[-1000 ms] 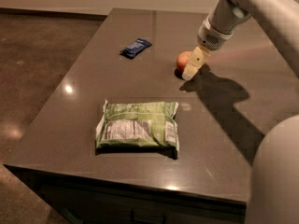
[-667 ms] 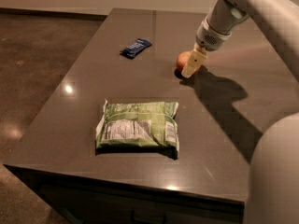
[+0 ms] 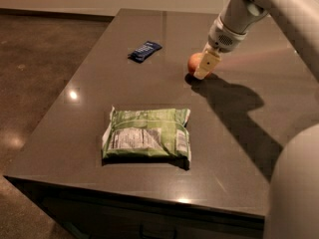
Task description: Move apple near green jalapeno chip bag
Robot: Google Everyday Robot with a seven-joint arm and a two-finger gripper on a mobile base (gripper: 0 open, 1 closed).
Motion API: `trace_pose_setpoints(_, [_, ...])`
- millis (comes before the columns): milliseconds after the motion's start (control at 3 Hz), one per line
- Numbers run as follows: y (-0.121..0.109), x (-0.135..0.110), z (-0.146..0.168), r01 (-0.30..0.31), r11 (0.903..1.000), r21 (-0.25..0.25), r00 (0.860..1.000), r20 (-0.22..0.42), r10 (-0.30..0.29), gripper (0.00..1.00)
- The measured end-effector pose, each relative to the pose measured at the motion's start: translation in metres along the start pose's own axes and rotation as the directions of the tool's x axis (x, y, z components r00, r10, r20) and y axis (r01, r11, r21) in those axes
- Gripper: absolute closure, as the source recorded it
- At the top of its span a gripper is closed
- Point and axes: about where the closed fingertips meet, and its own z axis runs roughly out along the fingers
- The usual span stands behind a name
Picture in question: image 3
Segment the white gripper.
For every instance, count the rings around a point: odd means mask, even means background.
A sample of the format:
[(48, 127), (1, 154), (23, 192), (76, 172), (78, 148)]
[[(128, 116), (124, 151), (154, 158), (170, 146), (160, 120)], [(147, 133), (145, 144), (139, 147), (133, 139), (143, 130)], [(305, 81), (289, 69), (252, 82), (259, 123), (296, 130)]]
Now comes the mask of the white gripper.
[(247, 21), (219, 14), (209, 29), (205, 51), (197, 53), (198, 61), (193, 75), (203, 80), (221, 61), (218, 53), (233, 51), (247, 34)]

